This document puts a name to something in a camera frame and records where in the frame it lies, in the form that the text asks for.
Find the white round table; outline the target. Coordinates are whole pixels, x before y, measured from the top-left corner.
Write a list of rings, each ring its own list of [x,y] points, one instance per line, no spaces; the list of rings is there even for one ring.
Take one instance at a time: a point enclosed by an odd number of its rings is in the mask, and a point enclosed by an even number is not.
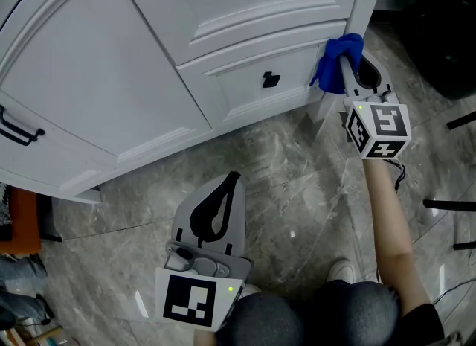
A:
[[[442,96],[476,94],[476,0],[377,0],[370,21],[393,26]]]

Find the grey chair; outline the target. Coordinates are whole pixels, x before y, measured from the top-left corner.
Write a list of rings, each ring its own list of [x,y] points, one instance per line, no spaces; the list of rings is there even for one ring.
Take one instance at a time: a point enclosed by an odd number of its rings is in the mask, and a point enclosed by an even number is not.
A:
[[[453,130],[469,124],[472,121],[476,121],[476,111],[473,111],[453,121],[449,121],[446,124],[446,127],[448,130]],[[476,213],[476,202],[424,199],[422,203],[425,208],[430,209]],[[476,240],[465,243],[454,243],[453,249],[455,251],[476,249]]]

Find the person's legs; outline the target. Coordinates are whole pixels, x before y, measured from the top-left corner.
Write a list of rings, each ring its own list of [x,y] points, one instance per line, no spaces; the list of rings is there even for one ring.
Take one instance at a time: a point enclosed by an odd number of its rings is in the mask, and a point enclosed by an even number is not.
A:
[[[238,300],[217,346],[385,346],[399,317],[395,291],[375,282],[332,281],[308,301],[254,293]]]

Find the white vanity cabinet with sink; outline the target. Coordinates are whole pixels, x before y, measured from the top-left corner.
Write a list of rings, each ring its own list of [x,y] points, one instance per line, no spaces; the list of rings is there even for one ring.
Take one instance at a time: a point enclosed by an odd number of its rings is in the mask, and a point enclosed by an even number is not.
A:
[[[0,182],[95,188],[322,97],[328,40],[376,0],[0,0]]]

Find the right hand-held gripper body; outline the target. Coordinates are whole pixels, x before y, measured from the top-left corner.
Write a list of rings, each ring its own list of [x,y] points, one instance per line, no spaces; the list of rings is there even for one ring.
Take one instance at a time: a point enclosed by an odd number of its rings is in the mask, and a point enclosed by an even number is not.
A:
[[[344,107],[344,128],[362,159],[396,159],[409,145],[408,108],[398,102],[395,93],[347,93]]]

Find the person's black shirt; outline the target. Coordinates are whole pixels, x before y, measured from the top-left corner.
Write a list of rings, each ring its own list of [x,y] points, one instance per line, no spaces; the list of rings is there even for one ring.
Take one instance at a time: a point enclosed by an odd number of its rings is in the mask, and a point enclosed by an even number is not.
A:
[[[444,339],[438,312],[432,304],[423,304],[404,315],[400,323],[404,346],[429,346]]]

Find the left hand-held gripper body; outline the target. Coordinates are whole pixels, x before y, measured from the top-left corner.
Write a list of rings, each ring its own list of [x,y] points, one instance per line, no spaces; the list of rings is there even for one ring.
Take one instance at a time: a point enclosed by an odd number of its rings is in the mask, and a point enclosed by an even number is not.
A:
[[[155,271],[155,316],[164,323],[216,332],[245,287],[252,262],[171,240]]]

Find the blue cloth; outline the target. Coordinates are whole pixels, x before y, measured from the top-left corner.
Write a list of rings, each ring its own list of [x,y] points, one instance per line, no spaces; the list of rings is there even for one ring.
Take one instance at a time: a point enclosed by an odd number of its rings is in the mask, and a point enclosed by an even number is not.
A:
[[[309,86],[318,81],[319,88],[331,94],[344,94],[344,77],[341,70],[340,57],[349,59],[352,70],[357,71],[360,66],[364,39],[360,34],[349,33],[338,39],[327,41],[325,52],[318,62],[318,66]]]

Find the person's right forearm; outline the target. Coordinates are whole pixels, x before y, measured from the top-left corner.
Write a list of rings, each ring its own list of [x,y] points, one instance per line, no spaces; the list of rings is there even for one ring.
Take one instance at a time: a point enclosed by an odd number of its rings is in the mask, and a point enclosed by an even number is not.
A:
[[[370,197],[376,262],[382,282],[393,287],[401,302],[401,313],[410,311],[430,299],[414,262],[413,245],[407,220],[387,163],[363,161]]]

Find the person's right white shoe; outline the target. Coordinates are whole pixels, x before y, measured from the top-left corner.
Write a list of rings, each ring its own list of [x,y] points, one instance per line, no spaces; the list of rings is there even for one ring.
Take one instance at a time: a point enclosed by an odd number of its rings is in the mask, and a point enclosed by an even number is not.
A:
[[[335,261],[327,275],[327,282],[332,281],[354,284],[356,282],[356,273],[353,263],[345,258]]]

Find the small white drawer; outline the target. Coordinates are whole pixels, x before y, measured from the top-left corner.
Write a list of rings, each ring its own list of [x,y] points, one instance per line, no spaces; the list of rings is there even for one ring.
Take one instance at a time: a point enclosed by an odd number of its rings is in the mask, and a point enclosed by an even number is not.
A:
[[[317,101],[310,84],[328,39],[344,20],[259,36],[178,66],[178,72],[213,128],[245,126]]]

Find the black white patterned pillow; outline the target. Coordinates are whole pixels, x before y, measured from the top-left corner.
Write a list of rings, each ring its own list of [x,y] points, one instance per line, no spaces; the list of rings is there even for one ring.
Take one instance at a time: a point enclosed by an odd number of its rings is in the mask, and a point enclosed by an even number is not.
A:
[[[13,237],[10,215],[11,193],[11,186],[0,182],[0,241],[11,241]]]

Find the person's left forearm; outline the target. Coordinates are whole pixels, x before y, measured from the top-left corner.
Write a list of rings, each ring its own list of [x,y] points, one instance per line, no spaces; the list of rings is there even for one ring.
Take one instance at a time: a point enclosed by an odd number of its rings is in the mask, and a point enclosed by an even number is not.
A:
[[[194,330],[193,346],[218,346],[216,334],[208,330]]]

